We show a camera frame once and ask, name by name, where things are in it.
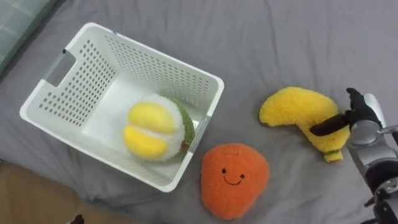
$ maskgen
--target white plastic basket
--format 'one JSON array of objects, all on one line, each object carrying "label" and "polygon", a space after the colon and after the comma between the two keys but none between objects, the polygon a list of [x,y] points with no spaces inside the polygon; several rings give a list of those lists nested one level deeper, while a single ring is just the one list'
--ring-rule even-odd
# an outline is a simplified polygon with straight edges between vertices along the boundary
[{"label": "white plastic basket", "polygon": [[[53,137],[163,192],[190,162],[223,92],[223,81],[98,24],[84,25],[23,104],[21,117]],[[161,93],[179,99],[195,126],[182,157],[148,162],[127,151],[128,109]]]}]

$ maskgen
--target plush banana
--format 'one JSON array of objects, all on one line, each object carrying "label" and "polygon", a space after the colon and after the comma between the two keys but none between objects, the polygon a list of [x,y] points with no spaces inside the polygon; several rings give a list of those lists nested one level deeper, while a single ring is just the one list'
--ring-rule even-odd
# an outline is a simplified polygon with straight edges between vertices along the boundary
[{"label": "plush banana", "polygon": [[287,87],[264,102],[259,119],[269,126],[296,124],[323,153],[325,160],[334,162],[343,159],[341,148],[349,137],[348,127],[326,136],[316,136],[310,132],[310,128],[339,112],[337,104],[327,96],[299,87]]}]

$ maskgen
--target plush toy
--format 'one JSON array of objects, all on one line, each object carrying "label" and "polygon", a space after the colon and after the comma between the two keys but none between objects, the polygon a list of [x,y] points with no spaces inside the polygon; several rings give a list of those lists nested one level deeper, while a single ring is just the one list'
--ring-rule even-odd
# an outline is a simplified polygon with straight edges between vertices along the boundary
[{"label": "plush toy", "polygon": [[339,114],[335,102],[312,90],[287,87],[270,96],[261,106],[260,122],[269,126],[296,124],[308,140],[323,153],[327,162],[343,159],[340,149],[349,137],[348,127],[326,136],[316,136],[310,128]]},{"label": "plush toy", "polygon": [[165,161],[188,149],[195,131],[185,108],[175,99],[158,94],[144,97],[128,112],[124,129],[126,147],[139,157]]},{"label": "plush toy", "polygon": [[269,180],[266,159],[244,144],[210,149],[201,167],[201,198],[210,212],[222,219],[242,217]]}]

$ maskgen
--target gray bedsheet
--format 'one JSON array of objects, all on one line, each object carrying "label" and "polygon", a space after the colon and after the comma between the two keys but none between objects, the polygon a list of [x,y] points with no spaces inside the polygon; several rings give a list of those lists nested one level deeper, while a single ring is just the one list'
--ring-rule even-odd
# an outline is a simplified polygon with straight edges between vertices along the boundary
[{"label": "gray bedsheet", "polygon": [[[359,223],[371,196],[346,149],[327,164],[295,127],[257,122],[264,99],[302,86],[348,107],[345,88],[374,93],[398,122],[395,0],[67,0],[0,85],[0,158],[74,188],[145,223],[224,223],[200,200],[204,153],[243,142],[263,154],[271,181],[232,223]],[[169,194],[58,142],[20,119],[36,83],[86,22],[96,22],[221,77],[225,91],[181,183]],[[232,110],[238,104],[240,110]]]}]

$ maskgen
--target orange plush toy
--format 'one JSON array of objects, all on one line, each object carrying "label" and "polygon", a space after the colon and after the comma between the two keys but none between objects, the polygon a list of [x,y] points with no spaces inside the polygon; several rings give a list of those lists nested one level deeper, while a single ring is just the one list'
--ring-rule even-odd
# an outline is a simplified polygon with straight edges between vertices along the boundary
[{"label": "orange plush toy", "polygon": [[269,180],[266,159],[244,144],[210,149],[201,168],[201,199],[213,215],[225,220],[242,217]]}]

